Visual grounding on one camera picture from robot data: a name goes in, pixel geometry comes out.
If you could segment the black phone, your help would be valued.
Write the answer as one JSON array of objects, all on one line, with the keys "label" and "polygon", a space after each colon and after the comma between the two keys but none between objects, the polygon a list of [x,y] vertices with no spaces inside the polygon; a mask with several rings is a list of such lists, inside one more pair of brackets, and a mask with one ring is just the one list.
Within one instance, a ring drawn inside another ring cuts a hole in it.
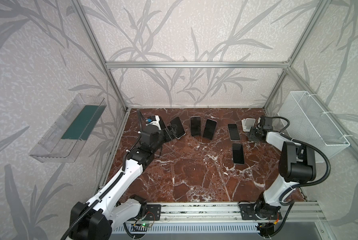
[{"label": "black phone", "polygon": [[232,146],[233,151],[233,163],[238,165],[245,164],[244,158],[244,147],[242,144],[233,144]]},{"label": "black phone", "polygon": [[170,121],[170,124],[172,126],[176,126],[175,136],[177,139],[180,139],[181,137],[183,137],[186,134],[180,117],[175,117],[174,119],[172,119]]}]

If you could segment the white front phone stand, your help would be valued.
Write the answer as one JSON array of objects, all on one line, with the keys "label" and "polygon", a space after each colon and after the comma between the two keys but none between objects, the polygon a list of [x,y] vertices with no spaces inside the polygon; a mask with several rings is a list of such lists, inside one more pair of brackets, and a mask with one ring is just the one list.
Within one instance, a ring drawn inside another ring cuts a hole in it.
[{"label": "white front phone stand", "polygon": [[242,120],[243,132],[248,133],[255,126],[256,120],[252,118],[246,118]]}]

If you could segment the white-edged phone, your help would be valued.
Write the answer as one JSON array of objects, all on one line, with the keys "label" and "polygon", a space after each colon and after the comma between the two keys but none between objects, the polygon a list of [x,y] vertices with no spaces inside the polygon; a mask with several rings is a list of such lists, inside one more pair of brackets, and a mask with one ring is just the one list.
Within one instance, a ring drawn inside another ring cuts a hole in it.
[{"label": "white-edged phone", "polygon": [[237,124],[228,124],[228,130],[231,141],[240,141],[240,133]]}]

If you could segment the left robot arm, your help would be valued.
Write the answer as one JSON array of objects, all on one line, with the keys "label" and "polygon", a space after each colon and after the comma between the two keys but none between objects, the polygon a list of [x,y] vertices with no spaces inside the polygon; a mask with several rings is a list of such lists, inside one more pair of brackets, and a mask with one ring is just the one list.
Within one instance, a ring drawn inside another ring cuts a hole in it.
[{"label": "left robot arm", "polygon": [[127,220],[144,216],[145,203],[139,198],[118,201],[130,185],[154,160],[155,153],[165,143],[176,139],[177,126],[170,125],[161,130],[156,125],[147,125],[140,133],[135,145],[126,152],[121,169],[86,203],[78,202],[71,209],[69,228],[63,240],[108,240],[114,229]]}]

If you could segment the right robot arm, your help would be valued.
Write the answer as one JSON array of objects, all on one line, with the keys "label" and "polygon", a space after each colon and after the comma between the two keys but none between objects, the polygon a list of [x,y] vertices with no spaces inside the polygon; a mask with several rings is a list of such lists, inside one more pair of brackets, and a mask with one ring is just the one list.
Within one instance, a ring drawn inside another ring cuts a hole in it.
[{"label": "right robot arm", "polygon": [[267,220],[288,206],[285,199],[296,189],[295,185],[306,184],[316,178],[315,150],[306,144],[294,142],[278,132],[259,134],[252,129],[250,135],[264,140],[281,151],[279,175],[273,184],[260,194],[254,204],[247,208],[247,217]]}]

